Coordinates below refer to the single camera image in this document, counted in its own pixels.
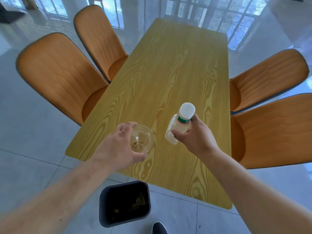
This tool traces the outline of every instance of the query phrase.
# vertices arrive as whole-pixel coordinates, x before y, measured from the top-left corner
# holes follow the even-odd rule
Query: white bottle cap
[[[191,119],[194,113],[195,106],[191,103],[183,103],[179,110],[180,116],[185,120]]]

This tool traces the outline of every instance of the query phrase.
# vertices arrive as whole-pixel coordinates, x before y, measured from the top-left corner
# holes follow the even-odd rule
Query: wood grain
[[[227,36],[155,19],[66,150],[87,160],[119,123],[135,121],[153,132],[145,161],[124,173],[230,209],[232,202],[205,165],[165,132],[184,102],[196,107],[218,145],[231,155]]]

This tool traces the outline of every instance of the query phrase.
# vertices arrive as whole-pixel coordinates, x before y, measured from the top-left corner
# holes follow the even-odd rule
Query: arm
[[[74,169],[62,181],[45,189],[30,203],[4,217],[0,234],[62,233],[72,217],[113,172],[133,162],[143,161],[147,154],[130,148],[134,122],[120,124],[97,147],[93,156]]]
[[[172,131],[211,171],[252,233],[311,233],[312,213],[258,181],[222,152],[211,130],[195,114],[192,128]]]

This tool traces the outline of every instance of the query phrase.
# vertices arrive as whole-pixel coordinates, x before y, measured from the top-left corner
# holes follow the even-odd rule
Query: black trash can
[[[142,181],[108,186],[99,198],[99,222],[103,227],[146,218],[150,211],[149,186]]]

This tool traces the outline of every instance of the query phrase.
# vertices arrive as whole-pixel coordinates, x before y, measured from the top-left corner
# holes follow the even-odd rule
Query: foot
[[[168,234],[168,232],[161,222],[156,222],[153,224],[152,234]]]

